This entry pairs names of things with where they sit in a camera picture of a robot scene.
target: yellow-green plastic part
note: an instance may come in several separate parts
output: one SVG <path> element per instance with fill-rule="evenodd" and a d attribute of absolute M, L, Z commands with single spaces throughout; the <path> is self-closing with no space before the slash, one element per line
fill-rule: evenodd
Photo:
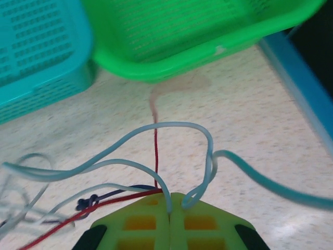
<path fill-rule="evenodd" d="M 82 0 L 93 59 L 159 82 L 225 57 L 312 16 L 325 0 Z"/>
<path fill-rule="evenodd" d="M 142 198 L 93 223 L 106 225 L 97 250 L 248 250 L 235 230 L 252 224 L 204 202 L 183 210 L 184 194 L 172 193 L 169 217 L 163 194 Z"/>

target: teal plastic basket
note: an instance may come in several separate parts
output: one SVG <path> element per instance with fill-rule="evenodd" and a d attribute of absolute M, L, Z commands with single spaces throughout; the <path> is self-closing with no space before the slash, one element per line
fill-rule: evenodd
<path fill-rule="evenodd" d="M 80 0 L 1 0 L 0 124 L 91 86 L 92 47 Z"/>

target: white speckled surface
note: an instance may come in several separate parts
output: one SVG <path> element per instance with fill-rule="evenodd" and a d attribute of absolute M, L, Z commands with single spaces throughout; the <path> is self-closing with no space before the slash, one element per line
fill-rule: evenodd
<path fill-rule="evenodd" d="M 157 101 L 160 121 L 199 123 L 212 133 L 215 149 L 239 154 L 263 174 L 292 188 L 332 195 L 332 159 L 256 47 L 196 73 L 208 78 L 206 85 L 161 96 Z M 152 89 L 152 85 L 126 82 L 103 72 L 85 93 L 0 126 L 0 160 L 43 152 L 55 158 L 58 169 L 73 168 L 126 133 L 151 123 L 148 100 Z M 172 192 L 186 193 L 199 184 L 206 150 L 201 134 L 191 129 L 162 129 L 159 148 L 160 174 Z M 153 168 L 153 133 L 133 138 L 111 157 Z M 38 205 L 50 209 L 69 195 L 105 182 L 153 184 L 150 177 L 132 168 L 105 167 L 53 183 Z M 31 196 L 41 186 L 28 181 L 23 185 Z M 217 177 L 203 200 L 249 220 L 272 250 L 332 249 L 333 213 L 279 198 L 226 160 L 220 160 Z M 100 209 L 78 222 L 74 232 L 50 238 L 35 249 L 71 249 L 93 221 L 123 205 Z M 73 214 L 74 208 L 72 203 L 61 212 Z M 15 249 L 32 239 L 11 234 L 0 248 Z"/>

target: black corner piece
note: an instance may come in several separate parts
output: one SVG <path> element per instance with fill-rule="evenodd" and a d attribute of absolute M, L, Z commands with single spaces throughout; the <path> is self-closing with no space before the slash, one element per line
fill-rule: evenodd
<path fill-rule="evenodd" d="M 240 224 L 235 229 L 248 250 L 270 250 L 256 230 Z"/>
<path fill-rule="evenodd" d="M 99 242 L 102 240 L 107 227 L 98 225 L 85 231 L 72 250 L 97 250 Z"/>

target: rectangular hole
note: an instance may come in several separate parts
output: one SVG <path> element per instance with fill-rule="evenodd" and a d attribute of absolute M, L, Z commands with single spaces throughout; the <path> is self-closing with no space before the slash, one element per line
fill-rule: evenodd
<path fill-rule="evenodd" d="M 154 238 L 133 238 L 129 237 L 118 242 L 117 250 L 154 250 Z"/>
<path fill-rule="evenodd" d="M 227 250 L 223 238 L 193 238 L 187 240 L 188 250 Z"/>
<path fill-rule="evenodd" d="M 184 220 L 185 230 L 216 230 L 217 225 L 212 216 L 191 215 Z"/>
<path fill-rule="evenodd" d="M 123 230 L 155 230 L 156 218 L 155 216 L 129 216 L 126 219 Z"/>

